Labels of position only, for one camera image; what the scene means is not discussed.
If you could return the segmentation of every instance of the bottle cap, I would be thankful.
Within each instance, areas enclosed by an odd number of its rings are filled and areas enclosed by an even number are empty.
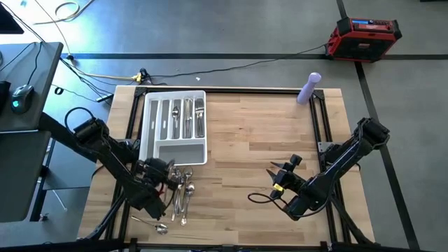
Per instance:
[[[319,73],[313,72],[308,77],[308,82],[310,83],[318,83],[321,81],[322,76]]]

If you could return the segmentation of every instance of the blue light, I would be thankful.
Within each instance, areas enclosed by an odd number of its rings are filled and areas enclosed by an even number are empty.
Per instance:
[[[358,24],[363,24],[363,25],[368,25],[369,21],[367,20],[352,20],[352,22],[358,23]]]

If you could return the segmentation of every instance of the white cutlery tray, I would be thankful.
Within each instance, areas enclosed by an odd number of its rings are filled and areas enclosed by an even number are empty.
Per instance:
[[[204,100],[204,137],[196,137],[196,99]],[[192,137],[184,139],[184,99],[193,100]],[[173,139],[175,103],[180,103],[178,138]],[[205,92],[150,92],[145,95],[140,143],[140,160],[154,157],[165,162],[175,159],[175,165],[203,165],[207,162],[207,106]]]

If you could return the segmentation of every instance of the black desk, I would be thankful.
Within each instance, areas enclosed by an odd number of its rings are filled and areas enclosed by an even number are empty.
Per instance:
[[[49,140],[49,132],[0,134],[0,223],[27,216]]]
[[[3,64],[0,68],[10,62],[26,46],[27,44],[0,45],[3,55]],[[38,49],[38,43],[29,46],[21,56],[0,72],[0,80],[11,83],[10,92],[27,83],[34,69]],[[2,205],[0,222],[22,221],[27,216],[37,179],[43,171],[42,163],[50,140],[50,132],[40,129],[41,121],[44,119],[50,124],[53,121],[42,111],[61,51],[62,44],[58,42],[42,45],[37,69],[30,82],[35,90],[31,108],[22,115],[15,115],[11,111],[8,98],[0,114],[0,204]],[[40,131],[20,132],[37,129]],[[45,198],[45,193],[38,195],[40,198],[42,196]],[[39,216],[41,205],[38,207],[40,209],[36,210],[37,216]]]

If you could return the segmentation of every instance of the computer monitor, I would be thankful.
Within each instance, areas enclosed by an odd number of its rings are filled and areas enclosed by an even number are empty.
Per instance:
[[[2,4],[0,4],[0,34],[23,34],[23,29]]]

